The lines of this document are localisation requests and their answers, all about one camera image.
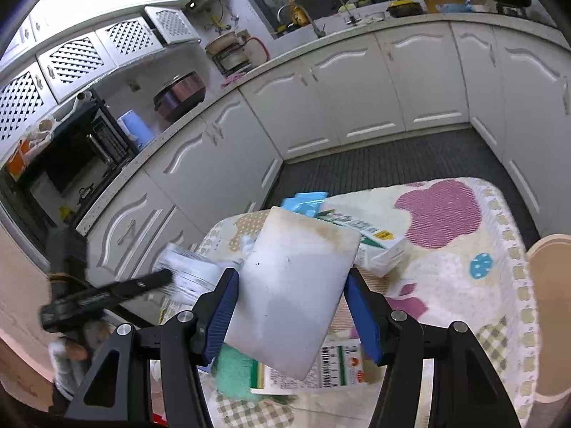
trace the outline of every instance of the floral tablecloth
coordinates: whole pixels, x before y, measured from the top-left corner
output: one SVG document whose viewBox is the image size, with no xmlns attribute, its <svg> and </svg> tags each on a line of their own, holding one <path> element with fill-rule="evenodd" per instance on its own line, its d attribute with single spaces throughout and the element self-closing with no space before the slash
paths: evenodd
<svg viewBox="0 0 571 428">
<path fill-rule="evenodd" d="M 362 271 L 369 287 L 422 323 L 448 326 L 465 321 L 525 424 L 537 380 L 539 325 L 524 245 L 501 192 L 483 180 L 454 178 L 337 195 L 328 198 L 324 208 L 405 235 L 409 259 L 383 279 Z M 239 259 L 240 237 L 255 237 L 266 216 L 267 211 L 259 211 L 217 223 L 198 253 L 216 261 Z M 185 308 L 170 302 L 162 321 Z M 330 332 L 352 329 L 341 298 Z M 428 423 L 431 369 L 431 361 L 426 361 L 417 427 Z M 222 428 L 366 427 L 380 389 L 377 382 L 277 404 L 231 401 L 216 391 L 210 376 L 204 377 L 203 386 L 213 423 Z"/>
</svg>

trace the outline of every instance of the blue gripper pad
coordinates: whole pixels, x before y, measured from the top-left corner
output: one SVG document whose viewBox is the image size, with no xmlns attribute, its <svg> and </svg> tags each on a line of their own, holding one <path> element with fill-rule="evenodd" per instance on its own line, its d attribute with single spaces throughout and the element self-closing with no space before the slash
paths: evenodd
<svg viewBox="0 0 571 428">
<path fill-rule="evenodd" d="M 220 353 L 237 300 L 238 272 L 232 269 L 232 274 L 224 289 L 224 293 L 222 293 L 222 298 L 206 327 L 206 348 L 204 355 L 208 362 L 212 362 L 212 359 Z"/>
<path fill-rule="evenodd" d="M 383 348 L 381 347 L 379 326 L 373 319 L 355 277 L 350 273 L 343 293 L 366 354 L 373 359 L 376 365 L 380 365 L 383 358 Z"/>
</svg>

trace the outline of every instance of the floor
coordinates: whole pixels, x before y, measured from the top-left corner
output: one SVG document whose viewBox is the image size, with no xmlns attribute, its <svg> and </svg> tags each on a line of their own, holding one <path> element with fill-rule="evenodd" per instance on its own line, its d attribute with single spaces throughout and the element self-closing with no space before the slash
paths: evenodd
<svg viewBox="0 0 571 428">
<path fill-rule="evenodd" d="M 366 148 L 284 164 L 265 207 L 298 192 L 343 194 L 450 177 L 479 177 L 498 187 L 529 249 L 540 236 L 516 186 L 474 129 L 404 138 Z"/>
</svg>

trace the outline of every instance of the cutting board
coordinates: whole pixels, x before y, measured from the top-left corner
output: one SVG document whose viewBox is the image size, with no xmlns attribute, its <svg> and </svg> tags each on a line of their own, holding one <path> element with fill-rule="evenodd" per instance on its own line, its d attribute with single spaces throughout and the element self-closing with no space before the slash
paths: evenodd
<svg viewBox="0 0 571 428">
<path fill-rule="evenodd" d="M 272 208 L 240 272 L 225 341 L 303 380 L 333 320 L 359 239 L 357 230 Z"/>
</svg>

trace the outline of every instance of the faucet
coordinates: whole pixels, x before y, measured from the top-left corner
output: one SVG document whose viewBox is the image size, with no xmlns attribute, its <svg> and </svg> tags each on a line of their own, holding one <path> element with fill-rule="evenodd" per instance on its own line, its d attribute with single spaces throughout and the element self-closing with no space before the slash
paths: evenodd
<svg viewBox="0 0 571 428">
<path fill-rule="evenodd" d="M 279 22 L 280 24 L 282 23 L 282 9 L 287 8 L 288 6 L 293 6 L 293 5 L 294 5 L 294 3 L 291 1 L 291 2 L 289 2 L 288 4 L 283 5 L 280 9 L 278 9 L 278 22 Z M 307 10 L 306 10 L 303 6 L 301 6 L 301 5 L 297 4 L 297 3 L 295 3 L 295 5 L 296 5 L 299 9 L 301 9 L 301 10 L 304 12 L 306 18 L 309 20 L 309 23 L 311 24 L 311 27 L 313 27 L 313 31 L 315 32 L 315 35 L 318 36 L 318 39 L 324 37 L 324 36 L 325 36 L 325 31 L 324 31 L 323 29 L 325 28 L 325 24 L 323 24 L 323 29 L 320 29 L 320 28 L 315 24 L 315 22 L 313 21 L 313 19 L 311 18 L 311 16 L 309 15 L 309 13 L 307 12 Z"/>
<path fill-rule="evenodd" d="M 361 18 L 355 18 L 355 16 L 351 14 L 351 11 L 349 11 L 349 8 L 347 8 L 347 5 L 343 3 L 343 0 L 339 0 L 339 3 L 341 3 L 341 6 L 345 6 L 345 11 L 349 14 L 349 21 L 346 22 L 346 25 L 352 24 L 354 27 L 357 27 L 357 23 L 361 22 Z"/>
</svg>

